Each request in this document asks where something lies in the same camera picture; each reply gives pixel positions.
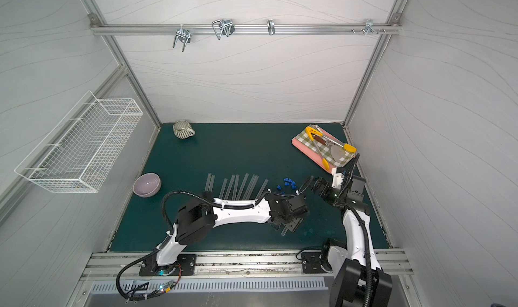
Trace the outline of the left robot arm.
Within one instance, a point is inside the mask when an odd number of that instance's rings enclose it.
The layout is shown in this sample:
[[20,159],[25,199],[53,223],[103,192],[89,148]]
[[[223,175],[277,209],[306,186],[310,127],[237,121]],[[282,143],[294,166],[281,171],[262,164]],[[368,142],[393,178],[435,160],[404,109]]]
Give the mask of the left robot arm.
[[[175,195],[189,196],[192,200],[178,210],[177,218],[173,221],[168,215],[167,203]],[[154,267],[175,265],[178,263],[178,256],[187,246],[205,239],[216,227],[237,223],[269,223],[272,226],[288,226],[292,222],[298,224],[309,215],[309,208],[303,192],[282,195],[267,190],[259,199],[232,201],[215,198],[211,191],[203,192],[199,196],[184,190],[174,190],[163,197],[161,214],[169,227],[164,241],[151,253],[124,266],[115,278],[118,293],[128,302],[162,296],[178,284],[170,281],[159,289],[140,296],[135,295],[141,289],[140,286],[125,291],[121,286],[121,276],[139,262],[150,259],[149,264]]]

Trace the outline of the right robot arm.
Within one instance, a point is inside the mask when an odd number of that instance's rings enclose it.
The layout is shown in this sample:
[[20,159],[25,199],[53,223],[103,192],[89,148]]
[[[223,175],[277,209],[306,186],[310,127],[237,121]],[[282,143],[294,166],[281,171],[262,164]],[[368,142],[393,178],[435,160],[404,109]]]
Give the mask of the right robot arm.
[[318,178],[312,191],[341,212],[346,243],[329,239],[322,247],[321,265],[334,277],[330,306],[388,306],[393,289],[390,275],[383,271],[370,235],[370,210],[363,195],[351,191],[361,182],[328,182]]

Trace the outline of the striped ceramic cup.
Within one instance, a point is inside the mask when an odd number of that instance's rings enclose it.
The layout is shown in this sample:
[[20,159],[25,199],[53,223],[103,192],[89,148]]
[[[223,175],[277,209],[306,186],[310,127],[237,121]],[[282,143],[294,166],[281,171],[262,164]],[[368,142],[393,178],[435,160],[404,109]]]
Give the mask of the striped ceramic cup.
[[173,133],[179,139],[187,139],[196,134],[191,124],[185,120],[180,120],[174,123]]

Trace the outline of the purple bowl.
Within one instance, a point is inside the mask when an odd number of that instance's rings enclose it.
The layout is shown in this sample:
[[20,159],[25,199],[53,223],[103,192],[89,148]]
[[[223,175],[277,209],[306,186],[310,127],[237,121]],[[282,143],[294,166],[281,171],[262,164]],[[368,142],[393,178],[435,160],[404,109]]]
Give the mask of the purple bowl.
[[155,196],[161,189],[162,180],[156,173],[146,173],[133,184],[133,193],[141,198]]

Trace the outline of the metal hook clamp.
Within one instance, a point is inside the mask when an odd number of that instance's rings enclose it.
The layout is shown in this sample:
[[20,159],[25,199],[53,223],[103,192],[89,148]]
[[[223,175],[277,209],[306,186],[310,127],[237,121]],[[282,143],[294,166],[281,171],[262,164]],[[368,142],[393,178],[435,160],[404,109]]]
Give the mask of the metal hook clamp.
[[211,26],[218,40],[221,40],[222,36],[231,36],[236,30],[232,19],[215,20]]
[[384,35],[387,33],[387,29],[385,29],[384,25],[375,24],[372,20],[367,20],[364,23],[364,26],[358,29],[351,29],[353,34],[362,34],[362,35]]
[[189,30],[184,29],[182,26],[176,30],[175,37],[173,40],[173,48],[175,48],[177,45],[182,45],[182,52],[185,52],[186,45],[191,43],[192,40],[192,34]]
[[268,19],[267,29],[268,29],[268,34],[270,36],[273,36],[275,34],[275,22],[273,19]]

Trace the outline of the brown handled metal spatula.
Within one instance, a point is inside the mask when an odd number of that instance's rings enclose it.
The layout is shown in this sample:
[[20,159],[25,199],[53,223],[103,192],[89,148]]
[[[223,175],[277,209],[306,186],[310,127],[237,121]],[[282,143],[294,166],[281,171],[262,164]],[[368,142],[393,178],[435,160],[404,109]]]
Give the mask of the brown handled metal spatula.
[[317,142],[326,145],[329,148],[329,153],[331,157],[334,159],[334,161],[336,161],[339,164],[346,163],[348,152],[346,152],[342,146],[336,145],[333,142],[328,142],[318,135],[314,135],[314,139]]

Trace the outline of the yellow handled metal tongs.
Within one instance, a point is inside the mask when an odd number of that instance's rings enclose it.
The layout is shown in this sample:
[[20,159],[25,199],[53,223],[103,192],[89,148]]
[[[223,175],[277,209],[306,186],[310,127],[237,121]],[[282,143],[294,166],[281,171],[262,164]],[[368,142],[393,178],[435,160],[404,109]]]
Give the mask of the yellow handled metal tongs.
[[314,135],[318,135],[322,138],[324,138],[326,141],[328,142],[333,142],[335,143],[336,145],[339,145],[339,146],[342,146],[344,148],[344,150],[346,152],[348,152],[348,155],[347,157],[351,157],[351,158],[354,158],[357,154],[357,149],[354,147],[354,146],[351,146],[347,143],[342,143],[342,142],[339,142],[339,141],[336,141],[334,138],[332,137],[329,137],[328,135],[322,133],[322,131],[319,129],[319,128],[316,128],[315,126],[307,126],[305,128],[305,132],[308,136],[308,138],[312,141],[312,143],[314,144],[315,146],[315,149],[316,149],[316,152],[318,153],[319,157],[322,159],[322,165],[323,167],[326,169],[326,171],[330,172],[331,170],[331,167],[330,167],[330,163],[329,161],[327,160],[325,154],[321,151],[321,149],[324,149],[326,148],[327,150],[329,150],[329,148],[326,146],[326,145],[323,145],[319,142],[317,142],[315,139],[314,139]]

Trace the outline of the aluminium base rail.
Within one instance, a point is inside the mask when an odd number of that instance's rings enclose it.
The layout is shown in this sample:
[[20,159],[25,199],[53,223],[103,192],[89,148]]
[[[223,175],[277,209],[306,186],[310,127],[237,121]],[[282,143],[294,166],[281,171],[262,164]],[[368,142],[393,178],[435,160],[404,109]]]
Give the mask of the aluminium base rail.
[[[299,276],[304,263],[295,250],[195,252],[194,277],[273,277]],[[94,253],[81,280],[111,280],[122,267],[143,257],[144,253]],[[379,249],[376,257],[385,273],[413,275],[414,270],[402,249]]]

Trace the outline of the aluminium top rail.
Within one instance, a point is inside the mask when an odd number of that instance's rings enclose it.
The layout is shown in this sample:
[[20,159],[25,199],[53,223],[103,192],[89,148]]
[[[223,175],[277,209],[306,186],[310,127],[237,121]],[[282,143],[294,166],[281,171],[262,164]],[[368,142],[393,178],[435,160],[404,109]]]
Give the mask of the aluminium top rail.
[[[210,24],[196,25],[104,25],[92,26],[90,30],[98,36],[157,36],[174,35],[180,27],[187,29],[193,36],[214,36],[214,30]],[[268,36],[266,23],[260,24],[234,24],[236,30],[234,36]],[[362,35],[353,34],[351,29],[364,26],[360,24],[280,24],[275,22],[274,35]],[[384,25],[387,29],[385,35],[399,34],[401,25]]]

